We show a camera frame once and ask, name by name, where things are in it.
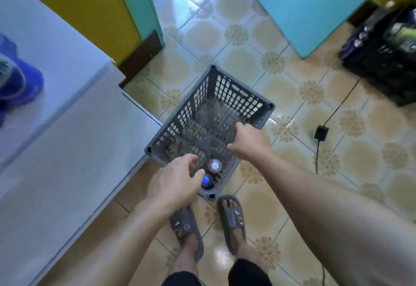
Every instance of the teal door frame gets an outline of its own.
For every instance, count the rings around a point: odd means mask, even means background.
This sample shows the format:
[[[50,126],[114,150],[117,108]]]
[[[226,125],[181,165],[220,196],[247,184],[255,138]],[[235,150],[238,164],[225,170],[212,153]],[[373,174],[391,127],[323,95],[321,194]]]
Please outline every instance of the teal door frame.
[[[162,47],[165,46],[162,28],[153,0],[124,0],[141,39],[146,40],[156,30]]]

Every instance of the crate handle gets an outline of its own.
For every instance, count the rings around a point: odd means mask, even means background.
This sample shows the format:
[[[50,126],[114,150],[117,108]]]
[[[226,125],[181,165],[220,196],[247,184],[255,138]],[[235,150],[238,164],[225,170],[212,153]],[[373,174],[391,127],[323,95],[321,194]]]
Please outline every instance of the crate handle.
[[[232,88],[233,88],[235,91],[237,91],[237,92],[241,93],[241,94],[242,94],[243,96],[245,96],[245,97],[248,97],[248,94],[247,94],[245,91],[243,91],[243,90],[241,90],[240,88],[238,88],[235,84],[232,84],[231,86],[232,86]]]

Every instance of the person's left arm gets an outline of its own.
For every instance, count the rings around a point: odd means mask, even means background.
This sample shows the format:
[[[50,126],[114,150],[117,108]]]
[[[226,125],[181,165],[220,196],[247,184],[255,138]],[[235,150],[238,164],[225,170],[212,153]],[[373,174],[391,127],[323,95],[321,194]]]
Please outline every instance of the person's left arm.
[[[198,193],[204,177],[199,170],[191,178],[197,156],[187,154],[160,169],[149,183],[146,198],[81,263],[63,276],[59,285],[128,285],[149,244],[170,215]]]

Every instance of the hand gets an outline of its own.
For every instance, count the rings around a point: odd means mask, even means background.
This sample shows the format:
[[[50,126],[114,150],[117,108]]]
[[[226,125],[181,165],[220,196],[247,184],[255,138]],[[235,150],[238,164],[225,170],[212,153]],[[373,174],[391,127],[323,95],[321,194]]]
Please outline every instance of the hand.
[[[191,202],[201,188],[204,169],[198,170],[194,177],[189,175],[194,170],[197,156],[186,154],[175,158],[164,168],[159,169],[150,180],[146,198],[156,199],[169,214]]]
[[[251,161],[264,151],[273,151],[269,139],[250,124],[236,123],[237,135],[233,144],[228,144],[237,157]]]

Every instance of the person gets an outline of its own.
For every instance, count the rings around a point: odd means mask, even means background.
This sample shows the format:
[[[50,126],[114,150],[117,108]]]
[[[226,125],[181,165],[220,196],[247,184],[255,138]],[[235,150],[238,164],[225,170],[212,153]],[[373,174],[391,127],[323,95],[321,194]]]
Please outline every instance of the person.
[[[251,162],[287,211],[306,245],[339,286],[416,285],[416,226],[382,205],[274,155],[267,137],[236,124],[228,148]],[[128,285],[150,242],[171,218],[180,253],[163,286],[199,286],[196,260],[203,243],[189,202],[204,170],[191,178],[195,155],[174,159],[153,176],[146,198],[60,285]],[[230,285],[271,285],[262,262],[245,241],[242,206],[234,197],[219,205],[227,245],[236,254]]]

